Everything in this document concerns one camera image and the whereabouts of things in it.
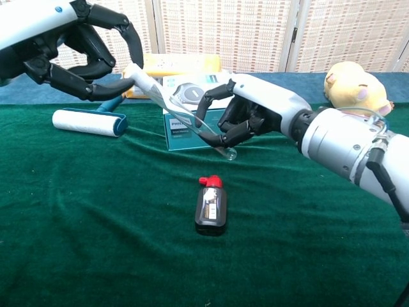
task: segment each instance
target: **green cloth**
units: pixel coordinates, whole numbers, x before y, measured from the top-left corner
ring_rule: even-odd
[[[282,135],[227,161],[168,152],[153,104],[117,108],[120,138],[55,129],[62,107],[0,106],[1,307],[392,306],[408,282],[392,206]],[[408,118],[399,104],[391,129],[409,135]],[[194,229],[211,174],[228,195],[221,237]]]

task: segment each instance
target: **stuffed toy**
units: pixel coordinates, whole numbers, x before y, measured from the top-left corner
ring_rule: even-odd
[[[336,63],[327,72],[324,93],[335,108],[357,107],[388,115],[394,108],[387,99],[383,84],[352,61]],[[370,111],[350,109],[350,112],[370,116]]]

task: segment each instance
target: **yellow box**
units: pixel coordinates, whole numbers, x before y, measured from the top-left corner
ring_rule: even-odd
[[[143,70],[160,84],[168,75],[216,73],[222,71],[220,56],[217,54],[144,54]],[[127,77],[127,67],[122,78]],[[147,98],[136,86],[125,92],[126,98]]]

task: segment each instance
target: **product box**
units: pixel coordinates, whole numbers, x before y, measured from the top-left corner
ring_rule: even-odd
[[[127,68],[122,71],[122,78],[127,77]],[[222,71],[220,56],[216,54],[144,54],[143,70],[160,84],[163,77],[180,74],[210,74]],[[147,98],[134,86],[125,92],[126,98]]]
[[[195,114],[197,104],[204,93],[221,84],[227,84],[230,77],[231,74],[228,72],[217,74],[184,74],[163,77],[162,82],[165,90],[173,94],[179,102],[183,103],[187,109]],[[207,126],[218,134],[222,134],[222,132],[218,128],[217,123],[231,98],[214,100],[203,120]],[[195,132],[191,131],[165,109],[163,110],[163,115],[166,143],[169,151],[210,147]]]

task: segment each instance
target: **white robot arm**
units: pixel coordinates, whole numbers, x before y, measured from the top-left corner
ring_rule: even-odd
[[[409,235],[408,137],[388,130],[377,116],[331,107],[313,111],[296,93],[247,74],[235,74],[228,84],[207,91],[196,116],[203,120],[213,99],[230,96],[219,121],[224,134],[200,135],[209,145],[233,147],[256,135],[280,132],[304,157],[393,205]]]
[[[143,68],[143,49],[132,23],[116,13],[86,0],[15,1],[0,6],[0,86],[27,74],[38,84],[82,100],[109,100],[134,85],[121,79],[105,86],[93,84],[112,72],[115,58],[93,26],[116,29],[128,45],[132,61]],[[58,47],[67,45],[87,56],[87,65],[68,70],[50,63]]]

